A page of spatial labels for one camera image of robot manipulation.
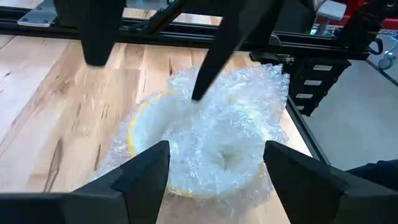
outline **floor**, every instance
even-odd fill
[[[392,41],[382,38],[388,49]],[[377,65],[381,57],[372,55],[369,61]],[[367,62],[351,63],[305,117],[331,164],[343,170],[398,159],[398,87]],[[398,81],[397,64],[385,72]]]

